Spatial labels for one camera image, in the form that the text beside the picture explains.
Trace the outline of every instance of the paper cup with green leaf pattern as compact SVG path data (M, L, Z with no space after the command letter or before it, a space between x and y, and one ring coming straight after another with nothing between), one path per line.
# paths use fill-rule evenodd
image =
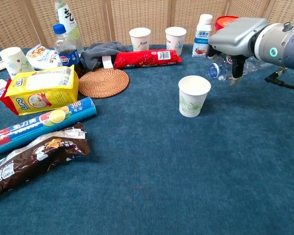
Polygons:
M13 79L19 72L32 72L33 66L19 47L9 47L0 51L0 57L5 64L11 79Z
M149 50L151 30L149 28L133 28L130 30L133 51Z
M180 113L188 118L198 116L211 89L210 82L203 77L190 75L183 77L178 87L180 89Z
M177 55L181 55L186 29L174 26L167 28L165 32L167 39L167 50L175 50Z

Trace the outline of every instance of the gray cloth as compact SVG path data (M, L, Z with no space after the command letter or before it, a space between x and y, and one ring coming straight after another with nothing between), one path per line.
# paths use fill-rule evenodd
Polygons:
M110 43L94 43L85 51L82 52L81 57L89 70L94 70L101 66L102 56L111 55L112 60L119 52L126 51L126 46L119 42Z

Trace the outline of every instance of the lemon image on box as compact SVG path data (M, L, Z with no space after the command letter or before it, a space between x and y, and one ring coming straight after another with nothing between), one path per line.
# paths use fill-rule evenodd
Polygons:
M53 110L50 112L48 120L44 122L44 125L53 126L62 122L65 118L68 118L70 114L71 112L66 113L62 108Z
M62 109L53 110L49 114L49 120L53 123L60 123L65 119L65 112Z

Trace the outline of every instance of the blue bottle cap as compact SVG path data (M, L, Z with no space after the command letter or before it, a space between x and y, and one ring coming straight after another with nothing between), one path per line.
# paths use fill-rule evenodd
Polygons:
M211 65L206 67L207 76L210 78L218 77L220 74L220 68L216 63L212 63Z
M62 34L62 33L66 32L64 25L61 24L61 23L55 24L53 26L53 31L54 31L55 34Z

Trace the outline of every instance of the clear plastic bottle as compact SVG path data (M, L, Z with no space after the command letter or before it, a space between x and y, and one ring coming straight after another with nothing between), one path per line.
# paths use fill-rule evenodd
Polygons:
M249 57L244 64L243 75L257 70L265 69L272 64L264 63L255 57ZM232 77L232 59L227 55L219 55L213 59L213 63L206 67L207 76L217 78L220 81L229 80Z
M81 77L85 74L85 69L78 56L76 46L66 34L64 25L60 23L55 24L53 31L56 34L53 46L59 54L62 65L68 67L74 65L77 76Z
M211 32L212 15L201 14L196 27L192 57L206 56L208 51L208 38Z
M72 39L76 45L78 55L84 51L84 46L82 39L80 37L79 29L77 23L70 11L70 8L65 0L55 0L55 17L58 24L63 24L66 29L66 34Z

